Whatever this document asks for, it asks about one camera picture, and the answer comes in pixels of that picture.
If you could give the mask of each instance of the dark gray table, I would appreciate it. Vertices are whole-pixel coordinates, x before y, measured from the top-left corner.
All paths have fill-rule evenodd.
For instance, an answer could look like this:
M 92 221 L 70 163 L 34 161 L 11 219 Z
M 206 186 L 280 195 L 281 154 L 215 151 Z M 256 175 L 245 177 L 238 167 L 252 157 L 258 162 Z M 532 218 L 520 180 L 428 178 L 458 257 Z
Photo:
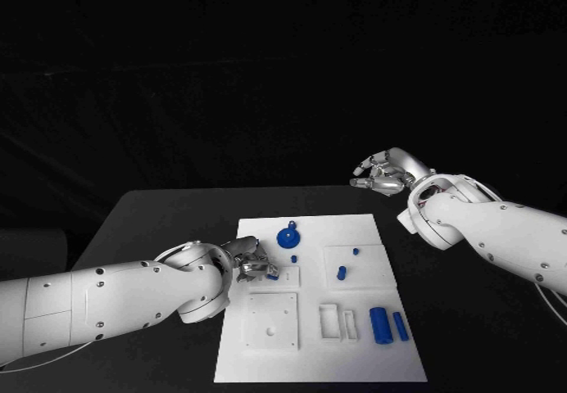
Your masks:
M 409 235 L 395 219 L 405 203 L 407 193 L 386 198 L 347 186 L 134 191 L 121 198 L 75 269 L 153 259 L 194 239 L 219 245 L 235 237 L 241 218 L 370 213 L 428 383 L 213 384 L 220 313 L 194 324 L 173 314 L 53 364 L 0 376 L 0 389 L 490 391 L 562 384 L 567 330 L 533 286 L 489 265 L 464 242 L 438 251 Z

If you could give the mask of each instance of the blue object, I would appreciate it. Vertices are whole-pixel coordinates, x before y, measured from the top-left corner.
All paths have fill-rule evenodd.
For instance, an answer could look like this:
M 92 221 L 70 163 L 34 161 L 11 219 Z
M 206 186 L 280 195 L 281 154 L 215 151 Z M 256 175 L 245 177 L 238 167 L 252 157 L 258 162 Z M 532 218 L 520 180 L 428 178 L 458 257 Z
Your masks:
M 336 278 L 342 281 L 346 277 L 346 268 L 342 266 L 339 268 L 339 274 L 336 275 Z
M 399 339 L 407 341 L 409 337 L 407 336 L 404 320 L 401 319 L 401 314 L 398 312 L 394 313 L 394 321 L 395 326 L 398 327 Z
M 369 309 L 369 320 L 372 322 L 372 331 L 375 332 L 375 343 L 391 344 L 394 338 L 389 330 L 386 309 L 382 307 Z
M 277 244 L 282 248 L 293 248 L 298 244 L 298 231 L 295 230 L 295 221 L 290 221 L 287 228 L 277 234 Z

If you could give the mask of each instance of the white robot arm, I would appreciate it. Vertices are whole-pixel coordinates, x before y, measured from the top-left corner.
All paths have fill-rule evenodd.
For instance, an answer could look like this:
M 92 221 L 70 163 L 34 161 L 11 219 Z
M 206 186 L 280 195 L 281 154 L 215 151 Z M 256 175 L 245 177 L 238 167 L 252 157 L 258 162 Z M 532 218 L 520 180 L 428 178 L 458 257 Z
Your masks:
M 567 295 L 567 218 L 502 201 L 464 175 L 435 174 L 399 148 L 373 154 L 350 179 L 388 197 L 408 187 L 398 215 L 409 233 L 445 250 L 464 238 L 482 258 L 519 277 Z
M 0 282 L 0 365 L 147 328 L 174 310 L 184 323 L 210 318 L 229 304 L 232 269 L 238 282 L 277 277 L 252 236 L 222 246 L 187 242 L 155 260 Z

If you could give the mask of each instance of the small blue part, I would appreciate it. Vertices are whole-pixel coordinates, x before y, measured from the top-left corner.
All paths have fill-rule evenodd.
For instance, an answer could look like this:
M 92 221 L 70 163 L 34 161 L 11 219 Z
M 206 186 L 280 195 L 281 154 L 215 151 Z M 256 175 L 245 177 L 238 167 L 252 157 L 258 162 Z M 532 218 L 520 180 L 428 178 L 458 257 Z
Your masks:
M 409 337 L 407 336 L 404 320 L 401 319 L 401 314 L 398 312 L 394 313 L 394 321 L 395 321 L 395 326 L 398 327 L 399 339 L 402 341 L 407 341 Z
M 346 268 L 342 266 L 339 268 L 339 274 L 336 275 L 336 278 L 342 281 L 346 277 Z
M 293 248 L 298 244 L 298 231 L 295 230 L 295 221 L 290 221 L 287 228 L 277 234 L 277 244 L 282 248 Z
M 373 307 L 369 309 L 369 321 L 372 322 L 372 331 L 375 333 L 376 344 L 391 344 L 394 342 L 392 331 L 389 330 L 386 309 Z

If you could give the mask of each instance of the blue round part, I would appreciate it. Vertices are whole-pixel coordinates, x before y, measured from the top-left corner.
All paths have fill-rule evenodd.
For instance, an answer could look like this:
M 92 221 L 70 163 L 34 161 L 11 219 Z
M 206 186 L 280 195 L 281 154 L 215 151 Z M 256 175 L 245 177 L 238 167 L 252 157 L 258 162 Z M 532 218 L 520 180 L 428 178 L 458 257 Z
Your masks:
M 375 333 L 376 344 L 391 344 L 394 342 L 392 331 L 389 330 L 386 309 L 373 307 L 369 309 L 369 320 L 372 322 L 372 331 Z
M 394 313 L 394 322 L 395 326 L 398 327 L 399 339 L 407 341 L 409 337 L 407 336 L 404 320 L 401 319 L 401 314 L 398 312 Z
M 346 277 L 346 268 L 342 266 L 339 268 L 339 274 L 336 275 L 336 278 L 342 281 Z
M 282 248 L 293 248 L 298 244 L 298 231 L 295 230 L 295 222 L 290 221 L 287 228 L 277 234 L 277 244 Z

